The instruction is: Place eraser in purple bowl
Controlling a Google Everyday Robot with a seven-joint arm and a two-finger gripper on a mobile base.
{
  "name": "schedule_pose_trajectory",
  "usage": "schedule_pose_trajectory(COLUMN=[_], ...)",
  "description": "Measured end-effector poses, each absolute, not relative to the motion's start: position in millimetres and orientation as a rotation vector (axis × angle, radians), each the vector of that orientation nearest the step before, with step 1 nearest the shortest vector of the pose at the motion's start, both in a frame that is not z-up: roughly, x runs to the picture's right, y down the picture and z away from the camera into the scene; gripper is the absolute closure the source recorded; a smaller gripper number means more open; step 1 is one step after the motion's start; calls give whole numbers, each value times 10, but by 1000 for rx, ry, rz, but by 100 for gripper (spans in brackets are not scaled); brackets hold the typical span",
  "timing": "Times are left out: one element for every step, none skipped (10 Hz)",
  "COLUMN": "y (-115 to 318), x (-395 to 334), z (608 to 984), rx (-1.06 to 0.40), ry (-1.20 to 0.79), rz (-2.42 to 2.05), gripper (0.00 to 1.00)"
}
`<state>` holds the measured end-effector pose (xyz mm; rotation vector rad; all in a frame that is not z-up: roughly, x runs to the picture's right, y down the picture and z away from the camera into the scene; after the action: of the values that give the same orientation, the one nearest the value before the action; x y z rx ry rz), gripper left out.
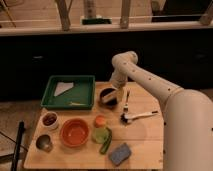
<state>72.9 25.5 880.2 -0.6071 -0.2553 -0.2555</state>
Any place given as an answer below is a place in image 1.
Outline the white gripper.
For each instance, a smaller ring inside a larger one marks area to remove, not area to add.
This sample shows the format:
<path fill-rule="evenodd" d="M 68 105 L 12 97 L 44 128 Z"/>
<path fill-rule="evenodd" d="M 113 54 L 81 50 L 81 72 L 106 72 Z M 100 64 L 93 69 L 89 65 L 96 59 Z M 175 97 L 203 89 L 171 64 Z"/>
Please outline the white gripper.
<path fill-rule="evenodd" d="M 116 88 L 121 89 L 126 85 L 127 76 L 118 70 L 115 70 L 110 78 L 110 83 Z"/>

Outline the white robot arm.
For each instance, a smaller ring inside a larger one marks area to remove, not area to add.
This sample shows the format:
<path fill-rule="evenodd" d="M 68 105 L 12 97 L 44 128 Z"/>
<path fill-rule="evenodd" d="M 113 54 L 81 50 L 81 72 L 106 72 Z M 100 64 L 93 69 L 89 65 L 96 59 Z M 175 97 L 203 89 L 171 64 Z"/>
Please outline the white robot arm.
<path fill-rule="evenodd" d="M 137 62 L 134 51 L 115 55 L 110 82 L 121 88 L 131 78 L 159 101 L 163 171 L 213 171 L 213 101 L 138 67 Z"/>

